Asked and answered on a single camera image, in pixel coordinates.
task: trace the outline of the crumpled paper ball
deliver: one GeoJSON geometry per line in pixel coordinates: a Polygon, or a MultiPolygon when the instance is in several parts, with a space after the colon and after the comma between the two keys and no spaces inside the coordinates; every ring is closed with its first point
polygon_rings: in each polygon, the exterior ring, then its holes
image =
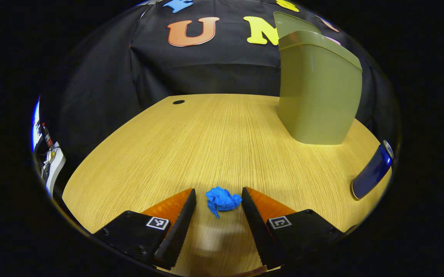
{"type": "Polygon", "coordinates": [[[221,187],[211,189],[206,193],[206,197],[208,197],[208,209],[216,215],[217,219],[220,218],[219,210],[235,209],[243,200],[238,194],[232,196],[228,190],[221,187]]]}

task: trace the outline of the wooden table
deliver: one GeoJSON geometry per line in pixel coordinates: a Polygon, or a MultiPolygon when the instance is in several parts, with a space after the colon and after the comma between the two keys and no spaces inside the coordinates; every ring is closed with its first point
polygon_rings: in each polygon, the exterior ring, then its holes
{"type": "Polygon", "coordinates": [[[69,179],[63,200],[94,233],[125,210],[142,212],[187,188],[197,205],[176,266],[184,276],[224,276],[261,266],[242,207],[217,219],[205,193],[249,186],[288,207],[313,209],[345,232],[382,196],[391,170],[362,200],[350,182],[379,146],[354,120],[341,145],[295,141],[276,114],[278,97],[171,96],[106,138],[69,179]],[[173,105],[176,100],[184,103],[173,105]]]}

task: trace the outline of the orange letter u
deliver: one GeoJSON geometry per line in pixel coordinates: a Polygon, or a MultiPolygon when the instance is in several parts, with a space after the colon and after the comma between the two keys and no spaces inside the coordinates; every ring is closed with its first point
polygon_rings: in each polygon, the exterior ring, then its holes
{"type": "Polygon", "coordinates": [[[208,42],[215,36],[215,22],[219,21],[218,17],[204,17],[198,19],[199,22],[203,23],[203,32],[197,37],[187,37],[186,30],[188,29],[188,24],[192,21],[185,20],[170,24],[167,28],[169,31],[169,43],[174,46],[191,46],[198,45],[208,42]]]}

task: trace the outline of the black cloth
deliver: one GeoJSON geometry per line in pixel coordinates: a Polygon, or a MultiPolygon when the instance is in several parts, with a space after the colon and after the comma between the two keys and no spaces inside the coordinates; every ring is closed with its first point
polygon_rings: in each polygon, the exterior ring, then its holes
{"type": "Polygon", "coordinates": [[[42,92],[41,122],[77,166],[107,136],[156,102],[171,95],[246,93],[279,96],[280,53],[247,42],[245,16],[275,26],[273,12],[285,12],[317,26],[356,55],[363,69],[356,118],[396,151],[399,110],[387,77],[364,48],[339,27],[335,32],[301,5],[294,12],[264,0],[197,0],[173,13],[170,7],[134,7],[86,38],[63,60],[42,92]],[[219,17],[215,37],[187,47],[168,42],[167,25],[191,20],[186,35],[201,33],[203,17],[219,17]]]}

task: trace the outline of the soda can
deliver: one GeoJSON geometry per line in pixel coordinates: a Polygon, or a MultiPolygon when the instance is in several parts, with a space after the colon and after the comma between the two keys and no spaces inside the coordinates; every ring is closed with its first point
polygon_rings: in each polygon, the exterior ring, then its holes
{"type": "Polygon", "coordinates": [[[366,167],[352,180],[351,191],[356,199],[362,199],[372,191],[388,172],[393,158],[393,149],[383,140],[366,167]]]}

